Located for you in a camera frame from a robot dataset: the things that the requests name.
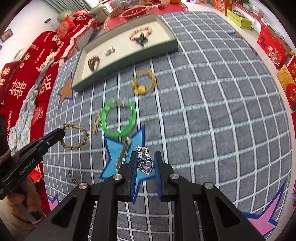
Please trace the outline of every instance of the yellow gift box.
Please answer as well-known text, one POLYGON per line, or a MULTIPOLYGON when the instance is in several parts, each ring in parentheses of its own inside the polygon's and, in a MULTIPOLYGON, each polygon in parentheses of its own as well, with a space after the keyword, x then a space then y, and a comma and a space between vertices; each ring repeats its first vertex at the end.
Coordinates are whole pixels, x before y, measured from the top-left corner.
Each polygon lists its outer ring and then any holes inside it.
POLYGON ((277 78, 279 79, 281 86, 283 87, 284 91, 286 92, 287 84, 294 84, 295 81, 288 70, 287 66, 284 64, 281 70, 277 73, 277 78))
POLYGON ((247 29, 247 30, 251 30, 251 28, 252 28, 252 21, 236 15, 235 13, 230 11, 229 9, 227 10, 227 17, 231 21, 233 21, 237 26, 239 26, 240 28, 247 29))

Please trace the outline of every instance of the braided brown bracelet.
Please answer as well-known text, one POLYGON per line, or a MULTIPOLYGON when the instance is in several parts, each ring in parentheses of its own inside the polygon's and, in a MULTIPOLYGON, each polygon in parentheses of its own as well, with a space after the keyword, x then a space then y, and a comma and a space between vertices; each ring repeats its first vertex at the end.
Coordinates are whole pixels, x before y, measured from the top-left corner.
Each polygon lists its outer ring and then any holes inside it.
POLYGON ((84 134, 84 138, 83 138, 82 142, 80 142, 77 146, 68 146, 65 144, 65 142, 63 140, 61 140, 61 145, 65 149, 69 149, 69 150, 79 149, 80 147, 84 146, 87 141, 87 137, 89 137, 89 134, 87 133, 86 129, 84 129, 80 126, 74 125, 72 123, 64 123, 62 129, 65 130, 66 127, 72 127, 72 128, 76 128, 78 130, 81 130, 84 134))
POLYGON ((99 56, 93 56, 93 57, 91 57, 91 58, 89 59, 88 64, 89 64, 89 69, 90 69, 91 71, 94 71, 94 65, 95 65, 96 62, 98 62, 98 64, 100 63, 100 58, 99 58, 99 56))

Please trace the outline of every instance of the purple heart gem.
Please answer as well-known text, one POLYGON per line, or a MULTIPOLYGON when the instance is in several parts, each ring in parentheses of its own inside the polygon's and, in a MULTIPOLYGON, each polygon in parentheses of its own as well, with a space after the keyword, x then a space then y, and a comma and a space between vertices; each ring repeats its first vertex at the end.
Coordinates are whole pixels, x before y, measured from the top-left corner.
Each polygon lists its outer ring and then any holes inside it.
POLYGON ((150 161, 146 161, 141 163, 141 167, 146 171, 150 171, 152 165, 150 161))

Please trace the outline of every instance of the green bangle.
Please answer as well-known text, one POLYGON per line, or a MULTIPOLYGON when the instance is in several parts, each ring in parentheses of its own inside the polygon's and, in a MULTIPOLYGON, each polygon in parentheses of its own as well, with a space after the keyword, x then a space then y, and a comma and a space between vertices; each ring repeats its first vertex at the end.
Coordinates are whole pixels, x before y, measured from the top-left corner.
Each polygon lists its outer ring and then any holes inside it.
POLYGON ((136 123, 136 108, 132 105, 131 102, 126 103, 121 100, 115 100, 115 101, 109 100, 101 110, 100 124, 101 124, 104 134, 109 137, 118 138, 118 137, 127 136, 133 130, 135 123, 136 123), (131 110, 131 117, 130 117, 127 125, 125 126, 125 128, 121 132, 116 133, 116 132, 108 131, 107 125, 106 125, 106 119, 107 119, 109 111, 117 106, 121 106, 121 107, 128 107, 129 106, 130 110, 131 110))

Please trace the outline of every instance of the orange star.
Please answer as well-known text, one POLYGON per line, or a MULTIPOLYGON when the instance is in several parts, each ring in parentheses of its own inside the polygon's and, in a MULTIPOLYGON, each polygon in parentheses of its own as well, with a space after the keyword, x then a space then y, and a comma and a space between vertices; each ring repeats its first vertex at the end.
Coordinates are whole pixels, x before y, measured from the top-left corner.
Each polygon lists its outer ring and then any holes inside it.
POLYGON ((60 96, 59 107, 62 105, 65 99, 73 100, 73 90, 71 89, 72 75, 69 76, 66 84, 57 93, 60 96))
POLYGON ((234 34, 233 34, 233 36, 235 36, 235 37, 237 37, 237 38, 243 38, 242 37, 242 35, 240 34, 240 33, 238 33, 238 32, 235 32, 234 34))

